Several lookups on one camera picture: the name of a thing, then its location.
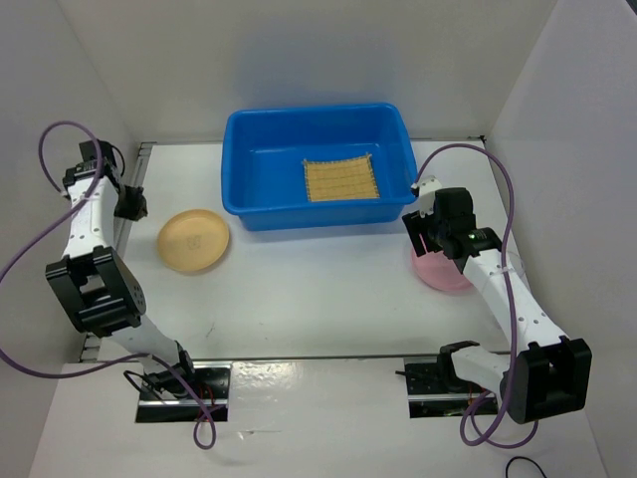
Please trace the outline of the square bamboo woven tray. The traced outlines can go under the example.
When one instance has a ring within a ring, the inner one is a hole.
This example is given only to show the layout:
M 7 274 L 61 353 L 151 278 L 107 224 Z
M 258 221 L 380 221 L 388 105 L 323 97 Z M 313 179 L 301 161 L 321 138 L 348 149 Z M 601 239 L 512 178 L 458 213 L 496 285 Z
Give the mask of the square bamboo woven tray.
M 331 161 L 303 161 L 309 202 L 377 199 L 372 154 Z

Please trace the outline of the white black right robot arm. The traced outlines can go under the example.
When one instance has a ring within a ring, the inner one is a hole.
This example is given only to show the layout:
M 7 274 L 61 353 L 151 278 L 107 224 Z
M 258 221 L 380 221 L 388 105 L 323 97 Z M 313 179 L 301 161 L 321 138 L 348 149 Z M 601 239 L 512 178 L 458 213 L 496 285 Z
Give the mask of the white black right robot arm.
M 439 385 L 457 391 L 472 382 L 492 392 L 518 424 L 582 409 L 591 348 L 557 326 L 510 269 L 497 233 L 478 227 L 470 192 L 445 188 L 434 177 L 411 190 L 418 209 L 402 221 L 415 254 L 442 253 L 453 263 L 480 293 L 515 355 L 504 358 L 474 341 L 446 345 L 437 356 Z

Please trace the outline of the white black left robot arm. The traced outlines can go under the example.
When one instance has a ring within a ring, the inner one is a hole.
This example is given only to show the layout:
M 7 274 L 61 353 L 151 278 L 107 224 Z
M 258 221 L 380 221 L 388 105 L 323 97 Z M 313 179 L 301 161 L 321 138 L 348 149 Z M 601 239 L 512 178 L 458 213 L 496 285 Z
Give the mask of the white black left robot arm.
M 143 189 L 121 181 L 110 143 L 88 140 L 79 148 L 82 161 L 66 170 L 63 186 L 81 208 L 62 259 L 46 267 L 48 284 L 76 330 L 140 354 L 150 388 L 187 397 L 198 385 L 192 360 L 147 316 L 142 288 L 115 249 L 114 222 L 147 215 Z

